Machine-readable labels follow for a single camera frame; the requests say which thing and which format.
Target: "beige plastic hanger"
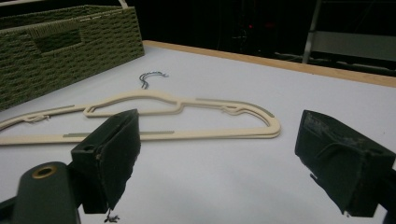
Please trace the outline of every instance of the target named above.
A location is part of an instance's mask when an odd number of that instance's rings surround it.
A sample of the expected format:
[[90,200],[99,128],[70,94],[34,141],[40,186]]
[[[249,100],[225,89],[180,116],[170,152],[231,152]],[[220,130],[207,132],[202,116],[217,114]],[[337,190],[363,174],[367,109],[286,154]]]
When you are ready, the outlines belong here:
[[[147,87],[148,83],[144,82],[142,88]],[[173,105],[172,108],[162,110],[140,111],[139,116],[158,116],[174,115],[180,113],[185,106],[203,107],[219,109],[229,115],[237,116],[244,113],[250,114],[262,120],[266,125],[259,128],[237,128],[237,129],[217,129],[204,131],[165,131],[165,132],[142,132],[141,140],[177,140],[177,139],[200,139],[200,138],[273,138],[280,134],[280,124],[273,114],[257,105],[212,99],[190,99],[180,98],[167,94],[162,91],[137,90],[128,91],[102,102],[87,105],[69,105],[49,110],[37,111],[17,116],[0,122],[0,132],[5,128],[20,122],[38,122],[48,119],[51,116],[61,115],[83,111],[87,118],[108,118],[118,112],[95,112],[97,108],[114,105],[119,102],[136,100],[136,99],[153,99]],[[82,141],[88,133],[70,133],[70,134],[50,134],[50,135],[25,135],[25,136],[7,136],[0,137],[0,145],[21,145],[21,144],[46,144],[46,143],[76,143]]]

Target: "white tabletop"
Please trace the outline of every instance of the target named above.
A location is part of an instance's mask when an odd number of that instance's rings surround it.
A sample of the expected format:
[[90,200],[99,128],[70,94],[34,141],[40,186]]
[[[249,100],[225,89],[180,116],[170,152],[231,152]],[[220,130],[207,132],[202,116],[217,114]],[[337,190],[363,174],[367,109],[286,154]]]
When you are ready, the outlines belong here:
[[[146,55],[95,77],[0,112],[0,120],[64,105],[95,103],[137,90],[139,76],[151,90],[190,98],[244,101],[272,112],[282,131],[273,139],[222,139],[142,142],[134,173],[114,215],[119,223],[382,223],[374,218],[343,216],[309,176],[294,154],[303,110],[339,119],[396,151],[396,89],[254,63],[145,46]],[[125,110],[153,103],[120,104]],[[260,125],[249,117],[230,118],[218,111],[186,108],[177,116],[141,117],[141,131],[204,129]],[[23,123],[3,136],[91,132],[105,119],[82,113]],[[0,201],[16,195],[21,175],[47,161],[71,161],[76,144],[1,147]],[[81,222],[102,223],[106,215],[85,215]]]

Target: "wicker basket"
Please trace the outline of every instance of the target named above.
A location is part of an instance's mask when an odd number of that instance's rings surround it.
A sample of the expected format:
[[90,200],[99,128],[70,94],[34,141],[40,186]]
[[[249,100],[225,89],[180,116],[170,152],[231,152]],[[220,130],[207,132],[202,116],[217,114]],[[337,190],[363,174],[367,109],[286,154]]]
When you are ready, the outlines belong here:
[[0,18],[0,111],[144,55],[134,7]]

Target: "metal hook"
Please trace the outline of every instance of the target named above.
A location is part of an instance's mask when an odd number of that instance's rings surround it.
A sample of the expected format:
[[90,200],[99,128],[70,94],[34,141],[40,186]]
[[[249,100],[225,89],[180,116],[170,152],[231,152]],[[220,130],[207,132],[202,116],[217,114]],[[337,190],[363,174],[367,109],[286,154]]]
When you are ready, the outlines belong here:
[[149,83],[146,81],[147,77],[150,76],[161,76],[161,77],[169,77],[165,73],[159,72],[159,71],[153,71],[153,72],[147,72],[145,74],[142,74],[139,79],[140,81],[143,82],[142,89],[146,90],[149,87]]

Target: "wooden table edge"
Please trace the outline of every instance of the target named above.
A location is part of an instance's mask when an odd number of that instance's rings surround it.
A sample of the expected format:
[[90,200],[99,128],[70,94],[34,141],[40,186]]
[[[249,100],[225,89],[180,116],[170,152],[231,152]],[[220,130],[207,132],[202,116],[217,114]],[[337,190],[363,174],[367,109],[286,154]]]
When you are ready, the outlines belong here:
[[250,55],[243,55],[243,54],[237,54],[237,53],[231,53],[231,52],[225,52],[225,51],[219,51],[213,49],[200,49],[195,47],[169,44],[169,43],[163,43],[163,42],[157,42],[151,40],[144,40],[143,44],[145,46],[156,47],[161,49],[172,49],[172,50],[178,50],[188,53],[202,54],[206,56],[213,56],[213,57],[230,59],[230,60],[237,60],[245,63],[256,63],[261,65],[267,65],[267,66],[283,68],[298,72],[304,72],[312,75],[335,77],[335,78],[341,78],[341,79],[375,84],[386,87],[396,87],[396,77],[387,77],[387,76],[381,76],[381,75],[375,75],[369,73],[347,71],[343,69],[322,67],[322,66],[316,66],[305,63],[291,63],[291,62],[261,58]]

